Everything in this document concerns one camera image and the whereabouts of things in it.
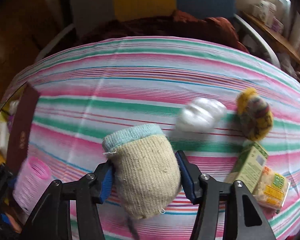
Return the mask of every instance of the metal screw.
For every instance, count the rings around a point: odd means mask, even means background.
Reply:
[[[88,173],[86,175],[86,177],[87,177],[87,179],[94,179],[95,175],[94,175],[94,173]]]
[[[60,185],[60,180],[59,179],[55,179],[52,183],[54,186],[59,186]]]
[[[235,181],[235,184],[236,184],[238,187],[242,187],[242,181],[241,181],[241,180],[236,180],[236,181]]]
[[[210,176],[206,173],[202,173],[201,174],[201,179],[208,180],[208,179],[210,179]]]

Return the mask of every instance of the beige knitted fabric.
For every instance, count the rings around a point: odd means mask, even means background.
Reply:
[[[180,171],[164,135],[125,143],[108,154],[115,166],[115,184],[126,212],[135,219],[160,213],[180,191]]]

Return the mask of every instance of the brown blanket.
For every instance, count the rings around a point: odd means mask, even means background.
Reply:
[[[119,22],[108,22],[84,36],[76,45],[127,36],[176,36],[211,41],[248,52],[239,40],[232,24],[225,18],[198,20],[176,10],[171,16],[158,16]]]

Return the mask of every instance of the pink rim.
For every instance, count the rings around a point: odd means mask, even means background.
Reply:
[[[27,169],[29,171],[36,175],[40,179],[49,179],[51,178],[51,169],[47,164],[45,164],[43,161],[39,160],[37,157],[29,157],[28,161],[26,162]]]

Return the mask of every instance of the wooden floor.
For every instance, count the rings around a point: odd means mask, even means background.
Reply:
[[[45,0],[5,0],[0,5],[0,101],[12,78],[33,64],[58,32]]]

